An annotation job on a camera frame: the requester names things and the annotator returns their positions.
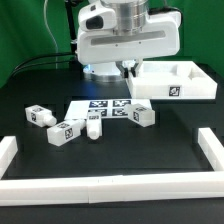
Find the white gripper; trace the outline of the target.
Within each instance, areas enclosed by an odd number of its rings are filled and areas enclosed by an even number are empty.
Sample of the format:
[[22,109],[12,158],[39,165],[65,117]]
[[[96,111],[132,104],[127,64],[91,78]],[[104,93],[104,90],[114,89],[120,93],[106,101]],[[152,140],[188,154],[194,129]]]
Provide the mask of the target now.
[[134,35],[117,35],[109,30],[78,30],[77,55],[81,64],[116,62],[121,76],[129,71],[121,61],[135,60],[131,68],[136,76],[144,58],[175,55],[180,49],[179,26],[181,13],[172,11],[151,15]]

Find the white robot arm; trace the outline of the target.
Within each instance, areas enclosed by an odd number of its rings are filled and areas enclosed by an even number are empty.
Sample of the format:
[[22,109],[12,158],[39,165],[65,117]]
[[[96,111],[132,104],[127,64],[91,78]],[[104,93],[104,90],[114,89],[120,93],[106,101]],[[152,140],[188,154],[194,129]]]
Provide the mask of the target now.
[[88,79],[112,82],[128,76],[126,63],[176,54],[181,13],[148,12],[148,0],[96,0],[78,14],[77,57]]

